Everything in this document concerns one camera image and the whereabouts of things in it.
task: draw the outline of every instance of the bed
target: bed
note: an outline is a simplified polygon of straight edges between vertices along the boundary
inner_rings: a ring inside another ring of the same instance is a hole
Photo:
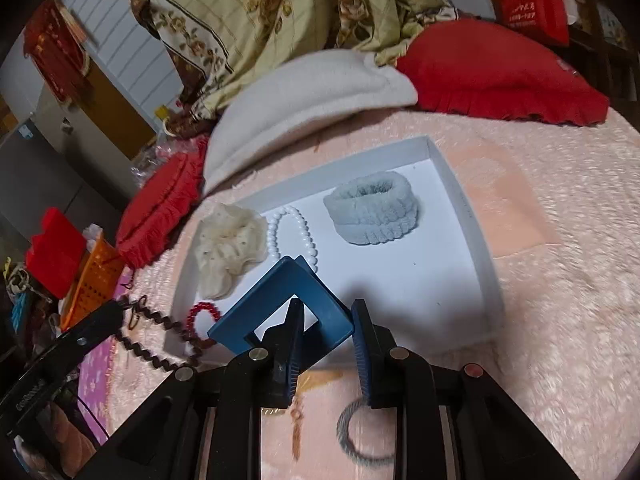
[[[361,112],[268,156],[208,197],[176,246],[137,273],[130,296],[146,294],[150,307],[167,311],[196,226],[216,202],[424,134],[444,152],[472,202],[506,304],[494,341],[430,361],[452,368],[478,362],[580,478],[615,478],[640,440],[634,416],[640,413],[640,137],[612,109],[604,124],[591,128],[400,109]],[[158,327],[141,320],[131,336],[163,355]],[[165,374],[112,341],[97,350],[82,366],[81,393],[111,433]],[[336,441],[340,412],[359,396],[354,370],[305,374],[298,393],[302,418],[262,418],[263,478],[392,477],[391,466],[350,462]],[[363,452],[388,454],[393,421],[389,412],[362,410],[351,437]],[[296,424],[299,439],[293,438]]]

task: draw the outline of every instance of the red decoration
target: red decoration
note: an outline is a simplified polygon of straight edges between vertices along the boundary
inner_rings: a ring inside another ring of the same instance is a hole
[[[548,48],[480,20],[435,23],[398,59],[430,112],[487,119],[601,123],[609,99]]]
[[[170,242],[171,231],[200,199],[208,136],[196,153],[176,153],[129,203],[118,227],[116,248],[132,269],[155,260]]]
[[[562,0],[500,0],[502,22],[540,43],[569,46]]]
[[[61,300],[71,288],[86,249],[82,234],[55,207],[42,218],[42,234],[31,238],[27,270]]]
[[[207,301],[201,301],[200,303],[193,305],[189,310],[189,314],[187,315],[187,330],[189,332],[189,336],[200,340],[201,348],[211,348],[213,345],[216,344],[216,342],[210,338],[200,339],[193,327],[196,316],[198,315],[199,312],[203,310],[207,310],[211,314],[214,322],[218,322],[220,320],[220,317],[221,317],[220,311],[218,310],[216,305],[213,303],[209,303]]]
[[[53,0],[44,0],[24,28],[24,55],[31,56],[60,102],[87,90],[89,57],[76,43]]]

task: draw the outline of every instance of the white pillow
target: white pillow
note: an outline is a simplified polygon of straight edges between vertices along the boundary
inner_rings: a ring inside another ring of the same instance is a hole
[[[204,194],[252,162],[360,110],[413,105],[414,85],[374,54],[322,50],[245,88],[211,134]]]

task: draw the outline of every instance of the red bag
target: red bag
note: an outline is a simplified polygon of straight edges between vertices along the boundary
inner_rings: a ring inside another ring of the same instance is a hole
[[[86,240],[55,207],[42,218],[42,234],[31,238],[25,257],[27,270],[51,294],[61,300],[78,272]]]
[[[569,46],[562,0],[500,0],[502,23],[543,44]]]

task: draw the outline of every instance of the yellow object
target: yellow object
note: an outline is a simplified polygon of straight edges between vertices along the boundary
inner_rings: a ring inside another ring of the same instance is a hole
[[[6,281],[6,277],[9,275],[9,268],[11,267],[11,258],[6,259],[6,263],[4,264],[4,270],[2,271],[2,277]]]
[[[154,111],[154,115],[160,119],[161,121],[167,120],[169,118],[169,116],[171,115],[169,108],[167,108],[164,105],[159,106],[158,108],[156,108],[156,111]]]
[[[111,247],[100,235],[82,270],[71,307],[63,316],[60,328],[68,330],[103,303],[109,301],[116,290],[118,278],[123,268],[124,261],[116,249]]]

